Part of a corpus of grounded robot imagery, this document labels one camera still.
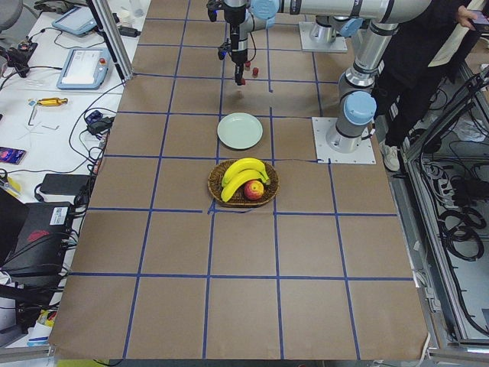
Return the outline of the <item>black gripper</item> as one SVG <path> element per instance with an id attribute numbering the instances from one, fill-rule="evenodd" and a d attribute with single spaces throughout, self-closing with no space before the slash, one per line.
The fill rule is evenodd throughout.
<path id="1" fill-rule="evenodd" d="M 244 25 L 230 26 L 230 55 L 235 63 L 235 83 L 245 85 L 246 80 L 243 76 L 245 71 L 245 62 L 248 60 L 248 32 Z"/>

